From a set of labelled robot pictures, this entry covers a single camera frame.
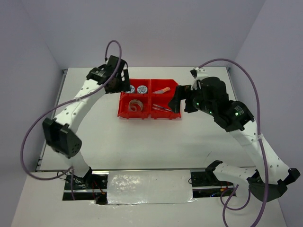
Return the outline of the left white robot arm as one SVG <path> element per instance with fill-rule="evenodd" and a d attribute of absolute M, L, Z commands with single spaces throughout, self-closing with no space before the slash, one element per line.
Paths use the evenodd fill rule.
<path fill-rule="evenodd" d="M 76 132 L 93 105 L 105 94 L 130 91 L 128 64 L 111 55 L 105 64 L 89 71 L 74 97 L 54 118 L 45 118 L 42 123 L 48 146 L 71 166 L 74 174 L 71 181 L 83 189 L 96 180 L 91 167 L 80 152 L 82 141 Z"/>

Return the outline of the orange cap highlighter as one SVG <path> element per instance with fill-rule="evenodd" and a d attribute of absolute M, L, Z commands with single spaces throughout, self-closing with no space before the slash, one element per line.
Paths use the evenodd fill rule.
<path fill-rule="evenodd" d="M 153 94 L 164 94 L 164 93 L 169 92 L 169 91 L 170 91 L 170 87 L 165 87 L 165 88 L 162 88 L 160 90 L 154 91 Z"/>

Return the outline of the blue pen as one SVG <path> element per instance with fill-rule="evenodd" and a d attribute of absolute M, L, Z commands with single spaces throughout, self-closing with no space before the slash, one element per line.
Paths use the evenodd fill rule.
<path fill-rule="evenodd" d="M 162 109 L 162 108 L 157 108 L 157 107 L 152 107 L 153 110 L 157 110 L 157 111 L 163 111 L 163 112 L 169 112 L 169 113 L 172 113 L 171 110 L 169 109 Z"/>

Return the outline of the small clear tape roll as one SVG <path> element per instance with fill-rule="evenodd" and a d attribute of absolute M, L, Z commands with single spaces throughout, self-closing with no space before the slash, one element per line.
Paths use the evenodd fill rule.
<path fill-rule="evenodd" d="M 137 104 L 130 105 L 130 106 L 129 106 L 129 109 L 130 109 L 132 112 L 137 112 L 137 111 L 138 111 Z"/>

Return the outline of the large grey tape roll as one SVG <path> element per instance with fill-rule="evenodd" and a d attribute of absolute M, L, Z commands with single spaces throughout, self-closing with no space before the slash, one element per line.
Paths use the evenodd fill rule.
<path fill-rule="evenodd" d="M 138 99 L 133 99 L 128 104 L 128 111 L 130 112 L 141 112 L 144 109 L 143 102 Z"/>

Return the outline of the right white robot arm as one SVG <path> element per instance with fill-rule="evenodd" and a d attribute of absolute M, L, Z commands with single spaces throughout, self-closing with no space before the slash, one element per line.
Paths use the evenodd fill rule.
<path fill-rule="evenodd" d="M 281 197 L 287 186 L 300 177 L 296 168 L 286 165 L 258 133 L 258 125 L 247 106 L 229 99 L 226 85 L 217 77 L 198 77 L 192 85 L 178 85 L 168 106 L 180 112 L 180 102 L 185 101 L 185 112 L 202 111 L 236 139 L 254 163 L 254 168 L 239 168 L 223 161 L 213 161 L 206 168 L 206 181 L 217 185 L 220 181 L 248 187 L 260 201 Z"/>

